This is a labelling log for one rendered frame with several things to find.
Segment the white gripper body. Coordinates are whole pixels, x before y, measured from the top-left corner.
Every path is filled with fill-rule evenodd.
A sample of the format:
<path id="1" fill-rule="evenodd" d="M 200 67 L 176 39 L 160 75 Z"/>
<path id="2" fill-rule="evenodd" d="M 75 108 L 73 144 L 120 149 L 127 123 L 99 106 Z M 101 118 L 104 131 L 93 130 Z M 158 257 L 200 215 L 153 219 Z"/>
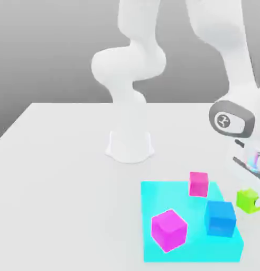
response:
<path id="1" fill-rule="evenodd" d="M 240 182 L 260 190 L 260 156 L 248 156 L 245 160 L 233 156 L 234 174 Z"/>

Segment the small green cube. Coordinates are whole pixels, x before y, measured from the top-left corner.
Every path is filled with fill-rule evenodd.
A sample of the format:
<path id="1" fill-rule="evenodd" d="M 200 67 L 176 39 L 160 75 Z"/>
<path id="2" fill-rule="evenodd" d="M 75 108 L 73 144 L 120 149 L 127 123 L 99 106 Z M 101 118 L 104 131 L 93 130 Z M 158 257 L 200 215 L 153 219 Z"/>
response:
<path id="1" fill-rule="evenodd" d="M 239 190 L 236 196 L 236 206 L 248 214 L 260 211 L 254 207 L 254 201 L 260 197 L 253 189 Z"/>

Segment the small blue cube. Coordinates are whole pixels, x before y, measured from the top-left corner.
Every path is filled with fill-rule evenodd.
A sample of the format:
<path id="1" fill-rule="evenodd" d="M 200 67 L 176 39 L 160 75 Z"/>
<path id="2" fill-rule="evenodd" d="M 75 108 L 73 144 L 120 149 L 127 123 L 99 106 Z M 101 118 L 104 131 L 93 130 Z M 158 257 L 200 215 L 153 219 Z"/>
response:
<path id="1" fill-rule="evenodd" d="M 208 201 L 205 210 L 207 235 L 231 238 L 236 227 L 233 204 L 225 201 Z"/>

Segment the small pink cube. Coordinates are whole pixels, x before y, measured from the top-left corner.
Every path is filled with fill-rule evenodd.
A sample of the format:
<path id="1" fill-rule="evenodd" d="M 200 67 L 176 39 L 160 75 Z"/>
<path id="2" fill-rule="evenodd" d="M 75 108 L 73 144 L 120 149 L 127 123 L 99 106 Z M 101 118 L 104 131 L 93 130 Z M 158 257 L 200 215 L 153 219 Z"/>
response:
<path id="1" fill-rule="evenodd" d="M 197 197 L 207 197 L 209 188 L 209 178 L 207 173 L 190 173 L 189 195 Z"/>

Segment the small magenta cube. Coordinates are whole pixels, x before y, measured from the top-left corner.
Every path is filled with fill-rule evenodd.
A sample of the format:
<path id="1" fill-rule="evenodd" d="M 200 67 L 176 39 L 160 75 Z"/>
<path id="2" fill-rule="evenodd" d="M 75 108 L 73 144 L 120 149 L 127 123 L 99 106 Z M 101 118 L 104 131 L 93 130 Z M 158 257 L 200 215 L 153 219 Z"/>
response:
<path id="1" fill-rule="evenodd" d="M 151 219 L 151 236 L 165 253 L 185 244 L 187 233 L 188 224 L 174 209 L 164 211 Z"/>

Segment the large cyan box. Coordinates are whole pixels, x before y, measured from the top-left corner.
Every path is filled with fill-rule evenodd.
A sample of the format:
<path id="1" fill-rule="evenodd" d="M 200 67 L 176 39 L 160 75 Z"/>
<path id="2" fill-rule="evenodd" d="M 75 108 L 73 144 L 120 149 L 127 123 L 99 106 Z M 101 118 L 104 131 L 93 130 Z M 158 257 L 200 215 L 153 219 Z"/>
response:
<path id="1" fill-rule="evenodd" d="M 208 201 L 225 201 L 215 182 L 209 183 L 207 197 L 190 196 L 187 181 L 141 182 L 144 262 L 239 262 L 244 241 L 237 226 L 231 238 L 207 235 L 205 210 Z M 165 253 L 151 236 L 151 219 L 169 209 L 174 209 L 188 224 L 188 233 L 185 244 Z"/>

